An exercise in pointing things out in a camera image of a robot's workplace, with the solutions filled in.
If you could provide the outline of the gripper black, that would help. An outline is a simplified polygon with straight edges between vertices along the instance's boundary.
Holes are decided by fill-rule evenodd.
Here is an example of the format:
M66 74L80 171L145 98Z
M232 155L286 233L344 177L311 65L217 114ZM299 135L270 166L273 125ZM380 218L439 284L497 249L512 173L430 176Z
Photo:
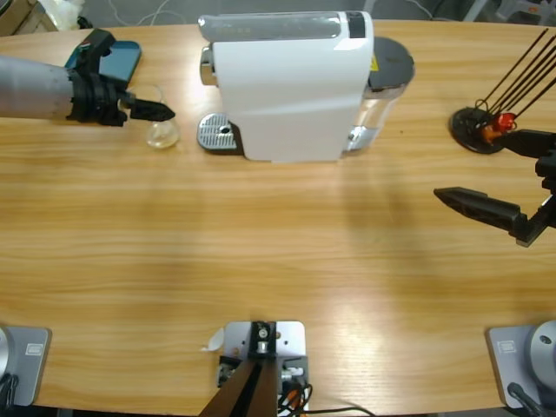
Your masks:
M471 189L434 189L434 195L461 215L505 230L519 245L529 247L546 230L546 211L550 217L555 216L555 134L520 129L503 136L503 146L537 160L535 173L544 178L541 186L549 191L549 196L534 216L529 218L517 204Z
M119 101L125 97L128 84L113 77L97 73L69 72L73 96L67 120L97 123L104 126L122 127L128 120L119 109ZM166 122L175 112L164 103L133 99L129 103L130 117L150 122Z

